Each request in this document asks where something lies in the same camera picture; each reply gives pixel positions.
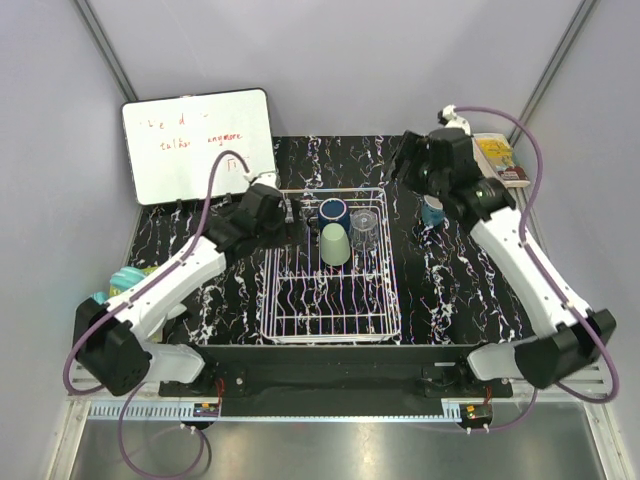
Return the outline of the pale green cup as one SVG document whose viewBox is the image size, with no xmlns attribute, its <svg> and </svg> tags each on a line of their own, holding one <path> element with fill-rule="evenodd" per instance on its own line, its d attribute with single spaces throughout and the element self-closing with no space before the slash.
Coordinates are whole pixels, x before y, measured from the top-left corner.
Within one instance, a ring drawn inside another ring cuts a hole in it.
<svg viewBox="0 0 640 480">
<path fill-rule="evenodd" d="M 351 248 L 346 230 L 338 223 L 324 227 L 320 238 L 322 261 L 332 267 L 344 265 L 350 258 Z"/>
</svg>

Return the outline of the light blue dotted mug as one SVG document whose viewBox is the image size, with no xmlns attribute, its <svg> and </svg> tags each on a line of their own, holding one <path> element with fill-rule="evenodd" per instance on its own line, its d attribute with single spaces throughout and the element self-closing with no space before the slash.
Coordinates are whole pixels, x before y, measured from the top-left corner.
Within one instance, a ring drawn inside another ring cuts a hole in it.
<svg viewBox="0 0 640 480">
<path fill-rule="evenodd" d="M 439 226 L 445 217 L 441 202 L 435 197 L 424 195 L 421 206 L 421 216 L 425 226 L 431 228 Z"/>
</svg>

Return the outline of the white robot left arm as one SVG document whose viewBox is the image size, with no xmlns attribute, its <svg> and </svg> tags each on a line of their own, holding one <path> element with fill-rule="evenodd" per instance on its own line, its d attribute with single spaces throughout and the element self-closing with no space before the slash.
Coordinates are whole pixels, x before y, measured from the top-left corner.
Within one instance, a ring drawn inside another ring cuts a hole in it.
<svg viewBox="0 0 640 480">
<path fill-rule="evenodd" d="M 259 249 L 300 240 L 301 204 L 255 183 L 216 210 L 205 206 L 186 245 L 133 287 L 76 309 L 71 357 L 114 396 L 144 382 L 176 382 L 196 396 L 215 386 L 217 362 L 200 347 L 152 342 L 172 310 L 202 284 Z"/>
</svg>

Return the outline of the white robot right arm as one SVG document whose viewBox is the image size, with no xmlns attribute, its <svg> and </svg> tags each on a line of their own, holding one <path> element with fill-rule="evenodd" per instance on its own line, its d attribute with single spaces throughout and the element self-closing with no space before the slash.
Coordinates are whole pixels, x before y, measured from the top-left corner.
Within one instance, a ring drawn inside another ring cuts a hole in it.
<svg viewBox="0 0 640 480">
<path fill-rule="evenodd" d="M 514 197 L 477 165 L 471 135 L 461 128 L 427 135 L 405 131 L 384 174 L 386 180 L 440 202 L 446 217 L 496 264 L 531 323 L 528 338 L 472 350 L 453 374 L 460 393 L 476 396 L 490 380 L 501 378 L 546 389 L 602 359 L 600 349 L 616 329 L 613 315 L 593 310 L 577 295 L 521 228 Z"/>
</svg>

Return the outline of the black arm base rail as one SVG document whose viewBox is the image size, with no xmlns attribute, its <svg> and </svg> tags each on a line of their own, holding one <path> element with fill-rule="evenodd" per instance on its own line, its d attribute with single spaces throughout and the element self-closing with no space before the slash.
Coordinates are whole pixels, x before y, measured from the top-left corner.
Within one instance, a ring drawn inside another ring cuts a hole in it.
<svg viewBox="0 0 640 480">
<path fill-rule="evenodd" d="M 211 398 L 222 389 L 225 420 L 328 420 L 381 417 L 450 419 L 445 400 L 506 399 L 508 381 L 472 376 L 460 345 L 208 346 L 207 389 L 163 382 L 162 397 Z"/>
</svg>

